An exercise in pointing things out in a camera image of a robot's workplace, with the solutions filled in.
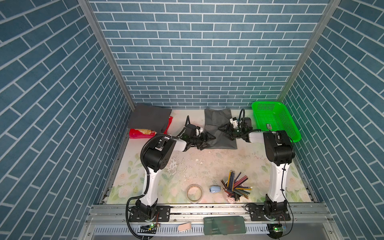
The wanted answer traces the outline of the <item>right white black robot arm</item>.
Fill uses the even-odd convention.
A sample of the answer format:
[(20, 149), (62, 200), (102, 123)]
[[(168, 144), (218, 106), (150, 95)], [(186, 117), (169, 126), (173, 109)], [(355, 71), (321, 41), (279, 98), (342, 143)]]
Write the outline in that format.
[(262, 131), (253, 129), (251, 120), (232, 118), (218, 130), (234, 141), (243, 139), (247, 143), (264, 140), (266, 157), (271, 164), (270, 187), (264, 201), (264, 214), (267, 219), (289, 214), (289, 202), (286, 197), (286, 183), (290, 164), (295, 156), (294, 145), (286, 131)]

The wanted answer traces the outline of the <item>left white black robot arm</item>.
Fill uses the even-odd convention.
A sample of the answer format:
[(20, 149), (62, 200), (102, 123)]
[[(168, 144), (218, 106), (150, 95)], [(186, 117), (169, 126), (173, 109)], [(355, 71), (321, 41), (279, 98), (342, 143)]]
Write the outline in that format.
[(141, 214), (152, 219), (158, 202), (158, 185), (161, 171), (167, 166), (173, 152), (185, 152), (190, 148), (204, 150), (216, 137), (202, 128), (186, 124), (177, 136), (157, 134), (149, 139), (140, 153), (146, 171), (142, 195), (135, 203)]

